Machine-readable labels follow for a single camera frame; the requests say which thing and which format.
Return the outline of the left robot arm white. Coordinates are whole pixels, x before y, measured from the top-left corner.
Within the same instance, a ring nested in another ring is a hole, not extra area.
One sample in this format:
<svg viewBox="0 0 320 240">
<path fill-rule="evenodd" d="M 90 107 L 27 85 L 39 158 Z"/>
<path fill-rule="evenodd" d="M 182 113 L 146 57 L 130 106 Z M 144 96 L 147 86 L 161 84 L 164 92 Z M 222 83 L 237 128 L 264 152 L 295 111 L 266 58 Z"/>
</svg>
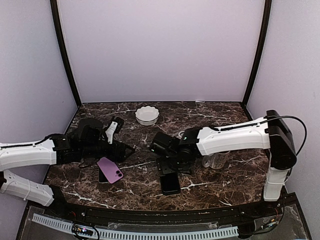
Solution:
<svg viewBox="0 0 320 240">
<path fill-rule="evenodd" d="M 20 177 L 11 169 L 35 165 L 65 165 L 82 160 L 109 160 L 122 163 L 135 149 L 115 139 L 124 120 L 113 117 L 105 126 L 100 120 L 85 118 L 68 134 L 53 133 L 32 142 L 0 145 L 0 192 L 49 207 L 60 218 L 71 213 L 61 189 Z"/>
</svg>

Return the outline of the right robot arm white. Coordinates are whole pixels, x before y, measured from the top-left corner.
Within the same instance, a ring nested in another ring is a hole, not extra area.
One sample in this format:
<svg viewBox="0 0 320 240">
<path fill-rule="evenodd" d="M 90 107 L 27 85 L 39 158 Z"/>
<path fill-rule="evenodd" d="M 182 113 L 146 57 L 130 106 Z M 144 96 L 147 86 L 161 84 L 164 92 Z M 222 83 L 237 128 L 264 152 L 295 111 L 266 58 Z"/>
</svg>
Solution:
<svg viewBox="0 0 320 240">
<path fill-rule="evenodd" d="M 190 173 L 195 159 L 217 153 L 247 149 L 269 151 L 269 164 L 263 187 L 263 200 L 255 205 L 255 213 L 266 217 L 275 208 L 289 173 L 301 152 L 296 149 L 293 134 L 275 110 L 264 117 L 248 122 L 225 126 L 200 126 L 188 128 L 181 138 L 158 132 L 149 149 L 159 156 L 176 173 Z"/>
</svg>

